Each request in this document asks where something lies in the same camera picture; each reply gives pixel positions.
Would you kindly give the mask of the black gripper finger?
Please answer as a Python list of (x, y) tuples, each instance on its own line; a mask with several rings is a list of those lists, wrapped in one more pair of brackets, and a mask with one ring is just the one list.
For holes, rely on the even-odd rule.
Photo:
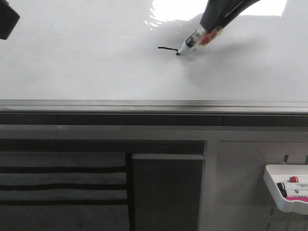
[(240, 0), (209, 0), (200, 25), (206, 32), (212, 31), (224, 16), (240, 3)]
[(0, 0), (0, 39), (6, 40), (10, 36), (19, 19), (20, 15), (8, 1)]
[(217, 0), (216, 18), (211, 30), (223, 29), (241, 12), (259, 0)]

